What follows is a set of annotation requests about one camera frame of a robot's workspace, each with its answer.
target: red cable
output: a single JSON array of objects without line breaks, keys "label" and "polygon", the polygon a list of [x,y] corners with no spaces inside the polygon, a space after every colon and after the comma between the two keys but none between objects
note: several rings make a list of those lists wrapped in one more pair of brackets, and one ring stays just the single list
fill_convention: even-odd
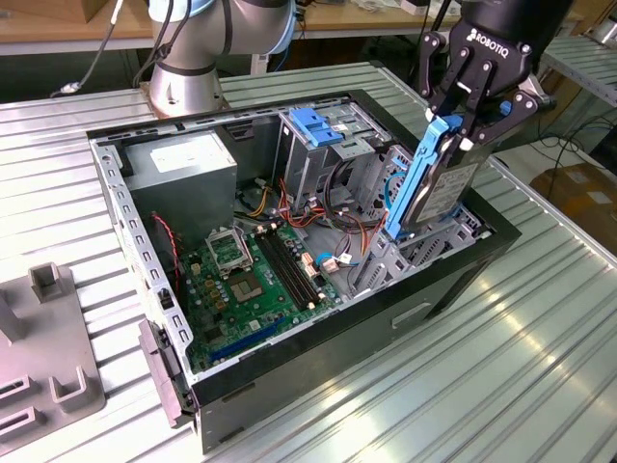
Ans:
[{"label": "red cable", "polygon": [[174,270],[175,270],[175,293],[178,294],[180,292],[180,271],[179,271],[179,259],[177,257],[177,248],[175,247],[175,239],[174,232],[170,229],[170,226],[167,225],[163,219],[161,219],[158,215],[152,214],[154,220],[160,223],[165,232],[167,232],[167,236],[170,238],[170,242],[172,243],[172,252],[174,253]]}]

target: ram slot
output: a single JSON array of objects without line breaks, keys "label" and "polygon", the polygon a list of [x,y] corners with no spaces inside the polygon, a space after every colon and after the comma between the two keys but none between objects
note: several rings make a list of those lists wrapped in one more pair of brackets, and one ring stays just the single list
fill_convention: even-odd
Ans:
[{"label": "ram slot", "polygon": [[306,310],[311,302],[319,302],[314,287],[278,236],[273,233],[264,234],[258,236],[256,242],[300,311]]},{"label": "ram slot", "polygon": [[300,269],[294,258],[289,254],[289,251],[287,251],[287,248],[285,247],[282,240],[276,234],[270,235],[269,239],[272,245],[277,250],[278,254],[282,256],[284,262],[288,265],[289,269],[293,273],[296,284],[302,286],[302,291],[305,294],[305,298],[307,299],[307,304],[309,302],[312,302],[313,304],[318,303],[319,296],[317,295],[317,291],[315,291],[315,288],[310,282],[307,274]]}]

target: workbench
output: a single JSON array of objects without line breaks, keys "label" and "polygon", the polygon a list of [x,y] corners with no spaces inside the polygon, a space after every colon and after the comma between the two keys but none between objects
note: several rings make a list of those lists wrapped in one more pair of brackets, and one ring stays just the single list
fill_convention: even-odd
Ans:
[{"label": "workbench", "polygon": [[[233,107],[362,88],[415,136],[424,106],[354,64],[223,79]],[[3,463],[201,461],[169,428],[143,309],[84,131],[154,119],[139,91],[0,106],[0,281],[68,264],[107,404]],[[536,155],[530,151],[527,155]],[[495,161],[474,188],[522,232],[445,313],[208,455],[212,462],[608,462],[617,450],[617,273],[609,255]]]}]

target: cardboard box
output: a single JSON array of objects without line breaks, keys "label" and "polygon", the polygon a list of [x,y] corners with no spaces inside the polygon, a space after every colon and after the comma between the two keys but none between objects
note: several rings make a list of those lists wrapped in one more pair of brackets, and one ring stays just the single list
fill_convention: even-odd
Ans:
[{"label": "cardboard box", "polygon": [[[553,169],[531,181],[545,198]],[[617,255],[617,184],[591,164],[576,164],[556,170],[550,202]]]},{"label": "cardboard box", "polygon": [[0,9],[86,23],[108,0],[0,0]]}]

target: metal table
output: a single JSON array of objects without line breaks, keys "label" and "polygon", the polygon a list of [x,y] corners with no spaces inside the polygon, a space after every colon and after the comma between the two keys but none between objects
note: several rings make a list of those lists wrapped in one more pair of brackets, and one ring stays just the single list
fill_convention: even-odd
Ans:
[{"label": "metal table", "polygon": [[586,37],[558,37],[547,47],[542,61],[617,106],[617,50]]},{"label": "metal table", "polygon": [[[233,106],[363,88],[420,136],[423,106],[369,64],[223,81]],[[84,130],[153,118],[137,91],[0,106],[0,279],[68,263],[107,405],[7,455],[201,461],[169,429],[142,308]],[[209,461],[578,461],[617,450],[615,258],[496,164],[477,191],[523,232],[448,312],[217,448]]]}]

